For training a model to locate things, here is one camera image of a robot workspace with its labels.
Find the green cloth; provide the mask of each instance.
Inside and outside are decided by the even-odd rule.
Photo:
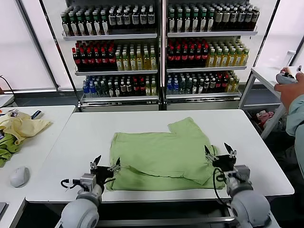
[[[12,134],[4,133],[4,138],[0,140],[0,166],[2,166],[10,157],[12,153],[19,150],[19,145],[15,145],[17,138]]]
[[[215,155],[208,137],[188,117],[168,125],[171,133],[115,133],[110,163],[120,157],[121,170],[108,190],[167,191],[212,189],[214,167],[206,161],[206,145]],[[223,183],[216,183],[222,188]]]

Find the computer mouse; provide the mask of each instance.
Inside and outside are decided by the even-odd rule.
[[[18,187],[24,185],[29,180],[29,169],[25,166],[21,166],[21,167],[17,168],[11,174],[11,176],[9,177],[9,180],[10,180],[10,184],[15,188],[18,188]]]

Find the water bottle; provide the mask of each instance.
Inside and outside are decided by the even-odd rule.
[[[169,80],[167,83],[167,95],[172,94],[172,82]]]
[[[179,82],[178,82],[178,80],[174,81],[173,94],[179,94]]]

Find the green shirt sleeve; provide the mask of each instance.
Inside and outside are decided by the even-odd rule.
[[[294,149],[304,176],[304,95],[297,97],[289,107],[286,132],[291,136],[295,136]]]

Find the black cable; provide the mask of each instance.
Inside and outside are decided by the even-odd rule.
[[[4,105],[4,106],[1,107],[1,108],[4,108],[4,107],[7,107],[7,106],[9,106],[9,105],[11,105],[12,103],[15,102],[15,93],[14,93],[13,89],[10,87],[10,84],[8,83],[8,81],[3,77],[3,75],[0,75],[0,78],[2,78],[6,82],[6,84],[8,84],[8,86],[9,86],[9,88],[10,88],[10,90],[13,93],[13,96],[14,96],[14,99],[13,99],[13,101],[11,103],[9,103],[9,104]]]
[[[222,175],[224,175],[224,173],[223,173],[219,168],[215,168],[215,169],[214,169],[214,171],[213,171],[213,189],[214,189],[214,192],[215,192],[215,194],[216,194],[218,200],[220,201],[220,203],[221,203],[222,205],[224,205],[224,206],[227,207],[227,208],[231,208],[231,207],[230,207],[229,205],[227,205],[227,204],[219,197],[219,195],[218,195],[218,191],[217,191],[217,188],[216,188],[216,186],[215,186],[215,174],[216,174],[217,171],[219,171],[220,173],[222,173]]]

